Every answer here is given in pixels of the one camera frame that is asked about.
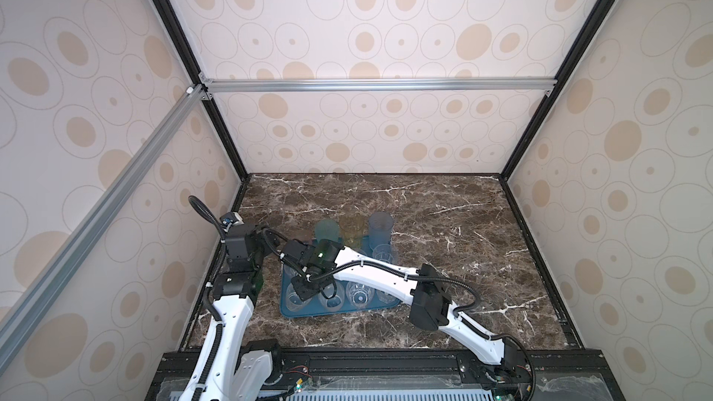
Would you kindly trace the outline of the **diagonal aluminium rail left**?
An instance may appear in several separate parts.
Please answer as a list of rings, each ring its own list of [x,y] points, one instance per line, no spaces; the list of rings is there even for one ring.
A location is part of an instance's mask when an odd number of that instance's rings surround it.
[[[29,340],[75,275],[117,213],[124,207],[169,142],[202,100],[206,87],[196,84],[167,113],[161,124],[130,159],[126,167],[97,201],[85,219],[61,245],[33,285],[3,321],[1,327],[1,371],[6,372],[20,349]]]

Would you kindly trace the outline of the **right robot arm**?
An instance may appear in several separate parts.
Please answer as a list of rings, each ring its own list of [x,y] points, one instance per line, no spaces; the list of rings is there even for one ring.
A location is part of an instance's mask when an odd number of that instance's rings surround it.
[[[341,243],[324,239],[313,245],[288,239],[267,226],[256,230],[265,249],[293,269],[293,289],[308,301],[322,296],[336,297],[338,280],[353,282],[385,293],[410,308],[408,321],[420,330],[442,332],[470,350],[485,367],[492,384],[511,381],[518,384],[519,374],[529,376],[527,387],[520,390],[522,400],[530,400],[536,389],[536,372],[529,352],[510,334],[495,334],[467,315],[469,304],[457,306],[447,294],[447,286],[460,287],[479,296],[470,285],[446,278],[430,265],[419,268],[399,267],[357,252]]]

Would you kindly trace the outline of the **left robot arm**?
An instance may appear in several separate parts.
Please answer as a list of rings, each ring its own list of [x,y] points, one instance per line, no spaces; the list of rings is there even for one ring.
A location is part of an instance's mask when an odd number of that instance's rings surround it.
[[[216,218],[196,196],[189,204],[219,234],[219,246],[228,259],[228,271],[208,282],[204,306],[211,314],[197,364],[181,395],[182,400],[256,400],[264,383],[275,373],[268,350],[240,354],[242,338],[263,288],[263,263],[270,254],[261,230],[246,225],[237,213]]]

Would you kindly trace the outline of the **frosted white plastic cup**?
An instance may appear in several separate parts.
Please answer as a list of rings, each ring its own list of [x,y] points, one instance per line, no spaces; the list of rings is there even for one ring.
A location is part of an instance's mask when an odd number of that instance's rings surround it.
[[[345,305],[345,286],[336,281],[320,292],[319,302],[328,313],[340,312]]]

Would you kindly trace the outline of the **black frame post right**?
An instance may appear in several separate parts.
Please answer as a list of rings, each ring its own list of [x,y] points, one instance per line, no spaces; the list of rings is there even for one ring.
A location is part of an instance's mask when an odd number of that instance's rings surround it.
[[[592,41],[601,30],[606,18],[611,13],[615,4],[616,0],[596,0],[594,2],[592,11],[586,18],[581,30],[574,40],[573,45],[564,57],[561,67],[554,76],[556,83],[553,90],[546,93],[540,104],[538,104],[538,107],[536,107],[536,111],[532,119],[525,128],[523,135],[520,137],[512,155],[502,170],[502,185],[507,184],[514,174],[515,169],[525,156],[531,142],[536,137],[538,131],[540,131],[542,124],[544,124],[551,108],[555,104],[557,98],[559,98],[564,91],[564,87],[567,85],[567,82],[575,72],[577,65],[579,65],[584,58],[585,53],[590,48]]]

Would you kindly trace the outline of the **black frame post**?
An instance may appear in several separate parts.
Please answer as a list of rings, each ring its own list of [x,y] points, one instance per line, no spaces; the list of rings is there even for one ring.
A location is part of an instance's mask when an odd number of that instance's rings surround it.
[[[152,0],[152,3],[173,44],[174,49],[176,50],[176,53],[178,54],[184,70],[187,72],[189,79],[191,80],[191,83],[193,85],[207,85],[204,77],[202,76],[202,69],[196,59],[191,44],[189,43],[187,34],[184,31],[184,26],[179,21],[171,0]],[[241,180],[241,182],[245,182],[250,178],[250,174],[248,173],[236,145],[228,132],[228,126],[222,116],[222,113],[218,109],[215,99],[211,98],[209,93],[207,93],[207,95],[208,97],[202,100],[202,105],[208,114],[209,120],[215,128],[226,154],[228,154],[228,159],[237,173],[239,180]]]
[[[553,90],[546,93],[540,104],[538,104],[538,107],[536,107],[536,111],[532,119],[525,128],[523,135],[520,137],[512,155],[502,170],[502,185],[507,184],[514,174],[515,169],[525,156],[531,142],[536,137],[538,131],[540,131],[542,124],[544,124],[551,108],[555,104],[557,98],[559,98],[564,91],[564,87],[567,85],[567,82],[575,72],[577,65],[579,65],[584,58],[585,53],[590,48],[592,41],[601,30],[606,18],[611,13],[615,4],[616,0],[596,0],[594,2],[592,11],[586,18],[581,30],[574,40],[573,45],[564,57],[561,67],[554,76],[556,83]]]

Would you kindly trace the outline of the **blue textured plastic cup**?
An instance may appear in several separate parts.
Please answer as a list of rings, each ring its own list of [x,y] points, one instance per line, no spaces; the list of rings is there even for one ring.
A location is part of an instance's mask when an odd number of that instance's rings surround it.
[[[390,213],[378,211],[368,219],[369,248],[374,250],[380,245],[391,243],[395,220]]]

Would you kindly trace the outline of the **horizontal aluminium rail back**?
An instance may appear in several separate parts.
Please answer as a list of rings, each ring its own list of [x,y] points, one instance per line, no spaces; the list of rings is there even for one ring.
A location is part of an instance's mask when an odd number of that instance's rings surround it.
[[[342,93],[415,91],[553,90],[554,77],[390,78],[390,79],[207,79],[211,93]]]

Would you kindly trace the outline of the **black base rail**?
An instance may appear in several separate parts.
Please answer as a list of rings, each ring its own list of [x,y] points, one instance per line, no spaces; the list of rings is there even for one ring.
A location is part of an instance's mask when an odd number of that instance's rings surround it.
[[[263,397],[304,384],[295,400],[520,400],[534,382],[536,400],[621,400],[624,395],[603,352],[532,350],[515,382],[493,376],[466,350],[287,348],[282,373]]]

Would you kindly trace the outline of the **green textured plastic cup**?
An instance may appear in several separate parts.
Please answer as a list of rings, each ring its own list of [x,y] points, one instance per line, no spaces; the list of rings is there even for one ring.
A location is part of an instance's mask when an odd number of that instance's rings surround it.
[[[339,224],[332,219],[322,219],[315,224],[314,228],[315,241],[334,241],[339,242],[341,237],[341,228]]]

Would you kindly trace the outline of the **yellow plastic cup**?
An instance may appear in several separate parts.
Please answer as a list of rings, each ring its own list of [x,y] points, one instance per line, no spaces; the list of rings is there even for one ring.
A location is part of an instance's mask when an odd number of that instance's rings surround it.
[[[351,249],[361,248],[366,232],[366,218],[364,215],[344,215],[339,220],[344,245]]]

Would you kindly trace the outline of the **black frame post left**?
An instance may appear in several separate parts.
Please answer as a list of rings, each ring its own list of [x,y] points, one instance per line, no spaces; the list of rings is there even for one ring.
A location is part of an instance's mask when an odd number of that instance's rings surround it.
[[[176,53],[178,54],[184,70],[187,72],[189,79],[191,80],[191,83],[193,85],[207,85],[204,77],[202,76],[202,69],[196,59],[191,44],[189,43],[187,34],[184,31],[184,26],[179,21],[171,0],[152,0],[152,3],[173,44],[174,49],[176,50]],[[241,182],[245,182],[250,178],[250,174],[248,173],[236,145],[228,132],[228,126],[222,116],[222,113],[218,109],[215,99],[211,98],[209,93],[207,93],[207,95],[208,97],[202,100],[202,105],[208,114],[209,120],[215,128],[226,154],[228,154],[228,159],[237,173],[239,180],[241,180]]]

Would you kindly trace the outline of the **teal plastic tray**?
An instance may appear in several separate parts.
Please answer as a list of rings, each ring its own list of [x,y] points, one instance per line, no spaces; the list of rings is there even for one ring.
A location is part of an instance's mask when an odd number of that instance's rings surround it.
[[[292,278],[297,275],[291,267],[282,266],[280,313],[289,319],[392,308],[400,303],[397,298],[382,291],[341,280],[336,280],[326,288],[326,293],[332,295],[331,299],[318,293],[311,299],[302,301],[292,284]]]

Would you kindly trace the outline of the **clear faceted cup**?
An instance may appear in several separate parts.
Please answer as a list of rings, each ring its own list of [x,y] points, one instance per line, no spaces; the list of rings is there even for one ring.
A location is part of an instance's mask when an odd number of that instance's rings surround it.
[[[372,250],[372,257],[375,260],[397,265],[399,262],[397,249],[391,244],[380,244]]]

